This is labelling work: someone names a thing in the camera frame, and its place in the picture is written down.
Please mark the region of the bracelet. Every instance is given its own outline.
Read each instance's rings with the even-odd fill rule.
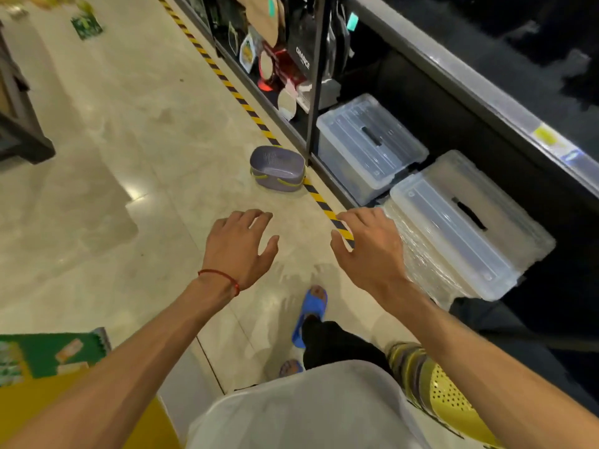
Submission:
[[[239,292],[241,291],[239,289],[239,284],[237,283],[237,281],[235,279],[233,279],[227,273],[219,271],[218,269],[202,269],[201,271],[198,271],[198,276],[200,276],[200,274],[202,274],[204,272],[213,272],[215,274],[221,275],[222,277],[229,279],[231,281],[231,284],[233,284],[233,287],[235,288],[235,296],[237,296],[239,294]]]

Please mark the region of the yellow and black striped tape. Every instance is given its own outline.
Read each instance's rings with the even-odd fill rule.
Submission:
[[[237,99],[237,102],[239,102],[239,104],[243,107],[243,109],[247,112],[247,114],[250,115],[250,118],[254,121],[254,123],[256,123],[256,125],[262,131],[262,134],[264,134],[264,136],[268,139],[268,141],[272,145],[274,145],[276,147],[280,147],[281,143],[279,143],[279,141],[274,136],[274,134],[272,132],[270,132],[270,129],[266,126],[265,122],[258,116],[256,111],[251,107],[251,105],[249,105],[247,103],[247,101],[243,98],[243,96],[239,93],[239,91],[236,90],[236,88],[229,81],[229,79],[226,77],[226,75],[224,75],[224,73],[221,71],[221,68],[214,62],[214,60],[210,57],[209,53],[206,52],[204,47],[195,38],[193,33],[191,33],[188,30],[188,28],[185,26],[185,23],[183,22],[183,20],[181,20],[181,18],[177,15],[177,13],[174,11],[174,9],[171,8],[170,4],[168,4],[168,1],[166,1],[166,0],[158,0],[158,1],[164,7],[164,9],[168,12],[168,14],[173,18],[173,20],[179,26],[181,31],[183,31],[183,33],[185,33],[185,36],[187,36],[187,38],[193,44],[193,46],[196,48],[196,50],[199,52],[199,54],[202,55],[202,57],[205,59],[206,63],[208,63],[208,66],[210,66],[212,68],[212,70],[218,76],[218,78],[221,80],[221,82],[223,82],[223,85],[225,87],[227,87],[227,89],[231,92],[233,97],[235,97],[235,99]],[[345,238],[345,240],[348,241],[349,246],[351,246],[353,248],[354,241],[353,241],[353,236],[352,236],[351,232],[349,232],[348,229],[345,228],[345,225],[343,225],[343,223],[337,219],[337,217],[335,216],[335,213],[333,212],[331,207],[325,202],[325,200],[322,198],[322,196],[318,193],[318,190],[316,190],[314,188],[314,186],[312,186],[310,180],[307,177],[304,178],[304,187],[306,188],[306,190],[308,192],[310,192],[310,195],[312,195],[312,198],[316,201],[316,203],[318,203],[318,205],[321,207],[322,211],[324,211],[326,216],[331,220],[331,222],[333,222],[333,225],[335,226],[335,228],[337,230],[339,230],[339,232],[341,233],[341,236],[343,236]]]

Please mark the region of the pant leg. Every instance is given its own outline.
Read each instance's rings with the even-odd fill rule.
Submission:
[[[385,354],[371,343],[343,331],[334,321],[309,316],[302,325],[305,344],[304,366],[313,369],[333,362],[358,359],[378,365],[393,376]]]

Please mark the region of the clear plastic storage box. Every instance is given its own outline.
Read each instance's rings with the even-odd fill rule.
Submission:
[[[318,117],[318,156],[360,205],[391,187],[428,150],[370,94]]]
[[[487,301],[518,283],[555,240],[458,151],[391,189],[391,199]]]

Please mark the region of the person's left hand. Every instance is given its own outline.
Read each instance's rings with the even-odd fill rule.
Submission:
[[[216,269],[230,275],[245,290],[272,266],[279,252],[279,236],[268,240],[258,255],[258,247],[273,213],[261,210],[233,211],[227,219],[218,219],[206,241],[202,269]]]

